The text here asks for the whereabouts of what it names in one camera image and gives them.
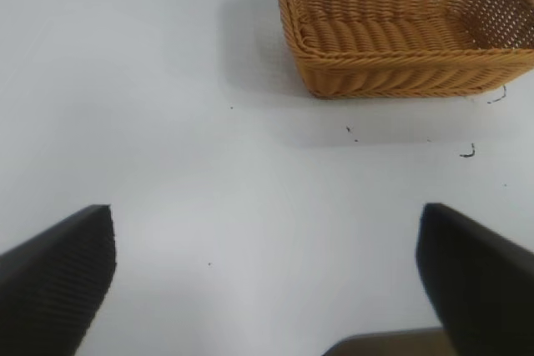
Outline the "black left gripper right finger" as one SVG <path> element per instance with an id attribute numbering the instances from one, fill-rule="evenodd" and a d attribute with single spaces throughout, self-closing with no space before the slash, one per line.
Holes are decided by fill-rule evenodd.
<path id="1" fill-rule="evenodd" d="M 533 353 L 533 254 L 441 203 L 422 211 L 416 264 L 459 355 Z"/>

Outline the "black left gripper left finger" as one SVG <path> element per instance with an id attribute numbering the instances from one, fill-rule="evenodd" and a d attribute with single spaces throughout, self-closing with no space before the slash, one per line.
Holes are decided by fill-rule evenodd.
<path id="1" fill-rule="evenodd" d="M 113 281 L 111 208 L 90 205 L 1 256 L 1 353 L 74 355 Z"/>

